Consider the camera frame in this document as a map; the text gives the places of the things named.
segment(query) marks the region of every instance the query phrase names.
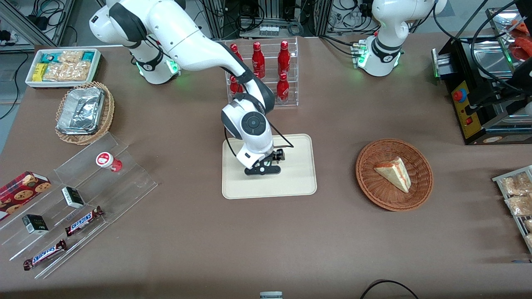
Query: yellow snack package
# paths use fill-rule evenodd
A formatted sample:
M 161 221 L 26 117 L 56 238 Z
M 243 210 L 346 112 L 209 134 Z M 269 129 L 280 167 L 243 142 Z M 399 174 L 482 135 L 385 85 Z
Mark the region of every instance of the yellow snack package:
M 33 76 L 31 76 L 31 80 L 34 82 L 41 82 L 43 80 L 43 75 L 46 72 L 47 67 L 47 63 L 37 63 L 37 65 L 35 66 L 34 74 Z

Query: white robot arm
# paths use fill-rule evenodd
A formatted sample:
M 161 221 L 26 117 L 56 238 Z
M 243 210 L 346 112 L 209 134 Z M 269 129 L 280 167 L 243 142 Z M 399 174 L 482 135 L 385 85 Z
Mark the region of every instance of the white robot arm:
M 401 46 L 409 34 L 405 21 L 422 19 L 432 11 L 439 14 L 447 0 L 374 0 L 371 6 L 373 17 L 380 22 L 378 35 L 359 42 L 362 56 L 358 67 L 376 77 L 391 73 L 399 59 Z
M 227 130 L 244 141 L 237 159 L 250 170 L 267 157 L 277 161 L 284 159 L 280 156 L 282 152 L 273 149 L 270 124 L 265 117 L 275 104 L 273 92 L 227 46 L 206 38 L 176 2 L 107 1 L 107 6 L 93 16 L 89 25 L 100 40 L 128 47 L 150 83 L 161 84 L 172 77 L 164 55 L 184 70 L 222 67 L 233 74 L 247 93 L 236 94 L 222 109 L 221 117 Z M 151 36 L 160 42 L 162 49 L 149 40 Z

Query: green led light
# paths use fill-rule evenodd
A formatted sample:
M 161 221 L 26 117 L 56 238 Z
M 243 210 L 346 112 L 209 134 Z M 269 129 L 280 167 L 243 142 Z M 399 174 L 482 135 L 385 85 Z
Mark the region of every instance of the green led light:
M 175 74 L 179 71 L 179 66 L 177 65 L 177 63 L 173 60 L 167 60 L 167 65 L 168 65 L 168 68 L 170 69 L 170 72 L 172 74 Z
M 144 73 L 142 72 L 142 69 L 140 68 L 140 65 L 138 65 L 138 62 L 136 64 L 137 64 L 137 67 L 138 67 L 138 72 L 140 73 L 140 75 L 142 77 L 144 77 Z

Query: emergency stop button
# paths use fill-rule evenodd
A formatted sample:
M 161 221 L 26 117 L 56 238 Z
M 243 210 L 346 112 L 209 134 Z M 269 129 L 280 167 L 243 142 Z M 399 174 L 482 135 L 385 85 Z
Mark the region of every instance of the emergency stop button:
M 453 100 L 457 101 L 458 103 L 463 103 L 466 100 L 466 96 L 467 92 L 463 88 L 453 92 Z

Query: cookie box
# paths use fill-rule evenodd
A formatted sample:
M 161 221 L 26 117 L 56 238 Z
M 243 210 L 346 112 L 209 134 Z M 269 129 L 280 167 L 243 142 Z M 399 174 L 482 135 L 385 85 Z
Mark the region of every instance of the cookie box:
M 36 68 L 42 62 L 43 54 L 54 54 L 62 51 L 83 51 L 83 52 L 94 52 L 94 56 L 90 60 L 89 73 L 85 81 L 33 81 L 33 75 L 36 71 Z M 40 89 L 40 88 L 70 88 L 74 86 L 79 86 L 82 84 L 90 83 L 93 81 L 96 76 L 96 71 L 98 69 L 98 63 L 101 57 L 100 51 L 95 48 L 54 48 L 54 49 L 41 49 L 35 53 L 35 58 L 31 63 L 30 70 L 26 76 L 26 84 L 30 87 Z
M 26 171 L 0 188 L 0 221 L 50 186 L 50 181 L 46 177 Z

